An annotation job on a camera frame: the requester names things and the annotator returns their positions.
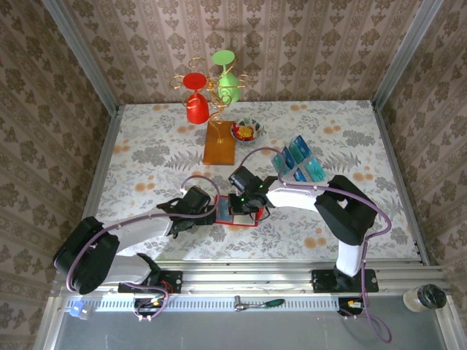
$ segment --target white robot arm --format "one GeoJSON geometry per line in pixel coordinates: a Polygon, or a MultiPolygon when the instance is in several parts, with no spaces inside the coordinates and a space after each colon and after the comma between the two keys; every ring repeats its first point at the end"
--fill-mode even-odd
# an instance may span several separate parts
{"type": "MultiPolygon", "coordinates": [[[[229,177],[241,195],[230,194],[228,207],[231,214],[251,214],[260,208],[294,208],[317,211],[321,214],[331,232],[339,240],[339,256],[336,268],[343,274],[353,277],[360,270],[363,241],[367,230],[373,225],[376,212],[368,206],[337,195],[327,190],[305,188],[303,183],[290,182],[283,184],[275,176],[264,181],[253,176],[245,167],[240,166],[229,177]]],[[[338,188],[368,199],[350,180],[344,176],[335,176],[329,187],[338,188]]],[[[162,203],[157,208],[132,217],[130,225],[121,225],[123,220],[102,224],[94,217],[88,217],[73,231],[69,239],[58,250],[54,257],[54,265],[65,274],[77,259],[89,240],[104,228],[106,234],[100,237],[93,246],[80,258],[72,276],[72,286],[80,294],[87,294],[100,284],[131,282],[133,284],[154,285],[160,269],[146,256],[133,257],[117,255],[118,252],[146,241],[150,238],[172,235],[187,230],[194,225],[213,225],[215,212],[202,218],[171,217],[170,214],[202,214],[207,213],[210,197],[199,187],[191,187],[183,198],[176,198],[162,203]]]]}

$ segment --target green screwdriver handle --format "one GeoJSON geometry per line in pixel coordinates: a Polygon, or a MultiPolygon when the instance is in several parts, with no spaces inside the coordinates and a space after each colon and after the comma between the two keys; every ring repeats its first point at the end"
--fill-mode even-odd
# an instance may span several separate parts
{"type": "Polygon", "coordinates": [[[281,306],[283,303],[285,303],[285,299],[274,299],[271,301],[266,301],[264,303],[265,308],[273,308],[276,306],[281,306]]]}

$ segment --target small bowl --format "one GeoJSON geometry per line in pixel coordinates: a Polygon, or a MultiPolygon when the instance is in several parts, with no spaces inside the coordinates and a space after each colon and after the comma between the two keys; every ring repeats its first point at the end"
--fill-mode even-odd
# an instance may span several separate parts
{"type": "Polygon", "coordinates": [[[243,119],[237,120],[234,124],[232,124],[232,127],[231,127],[231,134],[233,138],[236,139],[238,142],[241,142],[244,144],[249,144],[251,142],[254,142],[258,137],[263,135],[263,133],[264,133],[264,127],[262,127],[259,122],[257,122],[256,120],[252,118],[243,118],[243,119]],[[251,128],[253,130],[253,138],[251,140],[240,139],[234,132],[235,124],[246,126],[247,128],[251,128]]]}

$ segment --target table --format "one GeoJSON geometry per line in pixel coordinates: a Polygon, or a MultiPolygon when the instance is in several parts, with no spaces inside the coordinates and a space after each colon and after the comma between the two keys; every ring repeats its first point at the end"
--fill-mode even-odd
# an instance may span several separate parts
{"type": "MultiPolygon", "coordinates": [[[[224,120],[254,117],[266,134],[253,145],[236,145],[235,166],[202,163],[207,126],[186,120],[182,104],[125,106],[105,179],[97,217],[123,219],[180,197],[182,181],[192,174],[213,179],[222,194],[234,191],[227,178],[251,150],[282,149],[301,134],[328,177],[343,174],[388,213],[393,229],[370,241],[368,258],[419,260],[401,196],[369,101],[238,102],[224,120]]],[[[258,175],[274,175],[272,152],[261,151],[246,167],[258,175]]],[[[210,195],[209,183],[193,181],[210,195]]],[[[385,225],[377,217],[372,230],[385,225]]],[[[273,209],[253,228],[213,225],[172,237],[151,239],[121,254],[145,253],[158,260],[312,259],[337,258],[337,240],[314,211],[273,209]]]]}

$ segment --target gray floor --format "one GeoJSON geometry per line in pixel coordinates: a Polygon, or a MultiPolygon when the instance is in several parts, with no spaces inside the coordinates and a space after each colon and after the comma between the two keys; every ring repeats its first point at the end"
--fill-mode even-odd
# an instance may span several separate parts
{"type": "Polygon", "coordinates": [[[371,310],[393,332],[386,346],[365,319],[335,313],[166,312],[149,322],[131,313],[95,313],[88,321],[65,315],[60,350],[445,349],[434,312],[414,314],[400,298],[378,298],[371,310]]]}

